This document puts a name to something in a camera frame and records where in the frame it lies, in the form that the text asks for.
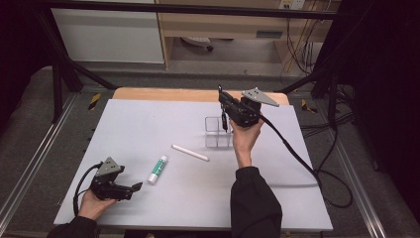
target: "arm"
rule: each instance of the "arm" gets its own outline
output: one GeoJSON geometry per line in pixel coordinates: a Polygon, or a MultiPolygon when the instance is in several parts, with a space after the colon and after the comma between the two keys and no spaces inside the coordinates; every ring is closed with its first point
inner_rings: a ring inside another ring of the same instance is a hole
{"type": "Polygon", "coordinates": [[[96,220],[115,202],[117,202],[115,199],[100,200],[91,190],[88,190],[83,195],[77,216],[70,223],[54,228],[49,233],[48,238],[95,237],[96,220]]]}
{"type": "Polygon", "coordinates": [[[252,167],[251,159],[263,121],[250,128],[239,127],[233,121],[231,125],[239,167],[231,190],[232,236],[277,238],[281,229],[281,205],[259,169],[252,167]]]}

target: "white tabletop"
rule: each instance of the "white tabletop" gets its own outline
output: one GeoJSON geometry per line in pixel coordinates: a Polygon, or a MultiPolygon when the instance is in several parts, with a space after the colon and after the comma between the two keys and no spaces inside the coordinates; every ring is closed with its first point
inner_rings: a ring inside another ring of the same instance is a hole
{"type": "MultiPolygon", "coordinates": [[[[264,116],[310,164],[292,106],[262,106],[264,116]]],[[[237,162],[233,148],[205,145],[205,118],[220,116],[219,103],[111,99],[103,112],[86,154],[62,203],[54,224],[73,217],[72,197],[82,175],[112,157],[125,171],[115,182],[131,186],[143,181],[131,200],[110,207],[99,225],[148,229],[229,229],[230,190],[237,162]],[[210,162],[174,150],[176,144],[205,155],[210,162]],[[160,156],[169,161],[155,185],[147,179],[160,156]]],[[[283,210],[282,229],[332,230],[319,187],[281,143],[273,130],[262,126],[253,149],[253,164],[260,168],[283,210]]],[[[81,189],[89,187],[92,172],[81,189]]]]}

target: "person's right hand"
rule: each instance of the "person's right hand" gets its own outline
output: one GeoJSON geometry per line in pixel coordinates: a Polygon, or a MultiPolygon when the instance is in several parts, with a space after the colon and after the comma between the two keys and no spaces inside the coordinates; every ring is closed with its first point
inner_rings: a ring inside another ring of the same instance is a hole
{"type": "Polygon", "coordinates": [[[230,120],[233,128],[233,144],[235,154],[238,160],[238,167],[250,167],[252,165],[251,150],[260,135],[263,120],[251,127],[238,126],[233,120],[230,120]]]}
{"type": "Polygon", "coordinates": [[[117,202],[116,199],[101,200],[89,189],[83,195],[80,210],[77,215],[96,220],[115,202],[117,202]]]}

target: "white tube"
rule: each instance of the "white tube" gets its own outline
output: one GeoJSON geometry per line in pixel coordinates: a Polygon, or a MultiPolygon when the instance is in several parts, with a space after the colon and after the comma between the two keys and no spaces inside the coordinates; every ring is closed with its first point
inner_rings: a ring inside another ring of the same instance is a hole
{"type": "Polygon", "coordinates": [[[185,154],[187,154],[187,155],[193,156],[193,157],[198,158],[198,159],[200,159],[200,160],[203,160],[203,161],[206,161],[206,162],[210,161],[210,159],[209,159],[208,157],[203,156],[203,155],[200,155],[200,154],[195,153],[195,152],[192,152],[192,151],[187,150],[187,149],[185,149],[185,148],[182,148],[182,147],[180,147],[180,146],[172,145],[172,147],[173,147],[174,149],[176,149],[177,151],[183,152],[183,153],[185,153],[185,154]]]}

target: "black sleeve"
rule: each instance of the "black sleeve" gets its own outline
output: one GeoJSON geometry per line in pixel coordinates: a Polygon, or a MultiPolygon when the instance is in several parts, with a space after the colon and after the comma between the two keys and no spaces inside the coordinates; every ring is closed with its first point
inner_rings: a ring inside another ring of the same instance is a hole
{"type": "Polygon", "coordinates": [[[259,169],[238,169],[236,178],[231,190],[232,237],[278,238],[281,205],[259,169]]]}
{"type": "Polygon", "coordinates": [[[59,225],[50,231],[47,238],[94,238],[95,229],[96,221],[76,216],[70,223],[59,225]]]}

